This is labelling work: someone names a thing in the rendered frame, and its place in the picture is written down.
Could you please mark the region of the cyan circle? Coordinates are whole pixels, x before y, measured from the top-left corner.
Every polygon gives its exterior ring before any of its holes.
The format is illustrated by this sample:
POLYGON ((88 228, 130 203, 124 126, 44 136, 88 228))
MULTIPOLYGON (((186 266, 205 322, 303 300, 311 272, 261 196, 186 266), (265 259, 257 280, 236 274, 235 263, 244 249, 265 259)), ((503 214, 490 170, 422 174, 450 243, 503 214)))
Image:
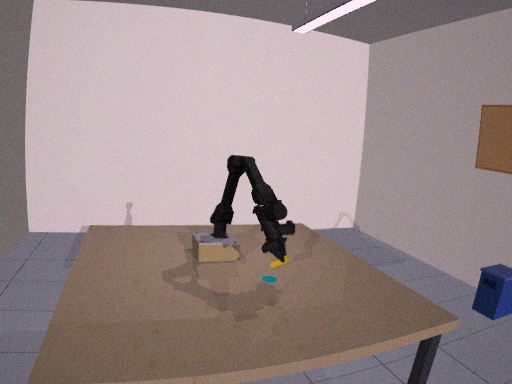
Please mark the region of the cyan circle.
POLYGON ((273 276, 264 276, 262 280, 268 283, 274 283, 277 281, 276 277, 273 276))

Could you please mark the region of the yellow cylinder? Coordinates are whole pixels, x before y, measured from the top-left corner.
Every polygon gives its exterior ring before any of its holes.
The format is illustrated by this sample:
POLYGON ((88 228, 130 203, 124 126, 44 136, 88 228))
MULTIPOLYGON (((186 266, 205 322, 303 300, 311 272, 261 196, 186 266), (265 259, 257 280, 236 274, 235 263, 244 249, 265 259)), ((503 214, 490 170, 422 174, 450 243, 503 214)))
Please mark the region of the yellow cylinder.
POLYGON ((284 256, 285 262, 281 262, 279 259, 273 260, 270 262, 272 269, 281 268, 282 266, 285 266, 290 263, 288 255, 284 256))

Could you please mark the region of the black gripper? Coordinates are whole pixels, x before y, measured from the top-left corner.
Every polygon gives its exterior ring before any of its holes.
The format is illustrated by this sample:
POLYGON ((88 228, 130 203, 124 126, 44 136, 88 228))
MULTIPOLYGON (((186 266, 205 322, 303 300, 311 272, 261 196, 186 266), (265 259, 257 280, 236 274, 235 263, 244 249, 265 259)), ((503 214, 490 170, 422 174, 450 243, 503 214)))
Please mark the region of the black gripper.
POLYGON ((272 221, 265 225, 261 225, 261 232, 263 231, 266 236, 266 243, 262 246, 263 253, 271 252, 275 255, 281 262, 285 262, 285 257, 287 255, 285 242, 287 238, 283 238, 284 235, 276 235, 275 227, 278 226, 278 221, 272 221), (269 242, 268 242, 269 241, 269 242))

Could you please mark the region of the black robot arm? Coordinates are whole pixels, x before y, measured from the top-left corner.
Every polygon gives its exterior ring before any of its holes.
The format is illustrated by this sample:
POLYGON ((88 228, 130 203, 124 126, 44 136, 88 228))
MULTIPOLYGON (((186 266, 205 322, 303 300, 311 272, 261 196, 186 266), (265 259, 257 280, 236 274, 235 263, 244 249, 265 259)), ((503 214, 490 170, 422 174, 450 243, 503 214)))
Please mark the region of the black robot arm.
MULTIPOLYGON (((214 225, 213 235, 215 238, 228 238, 226 235, 226 225, 231 225, 234 211, 232 202, 241 175, 245 172, 252 186, 252 199, 258 204, 253 209, 253 214, 259 220, 260 225, 265 225, 272 221, 283 220, 288 211, 282 200, 278 200, 272 188, 264 182, 259 169, 255 163, 255 158, 250 156, 231 155, 227 159, 228 178, 225 185, 221 202, 215 207, 210 217, 210 223, 214 225)), ((275 227, 276 235, 294 235, 295 223, 288 220, 286 224, 278 223, 275 227)), ((280 235, 280 237, 281 237, 280 235)))

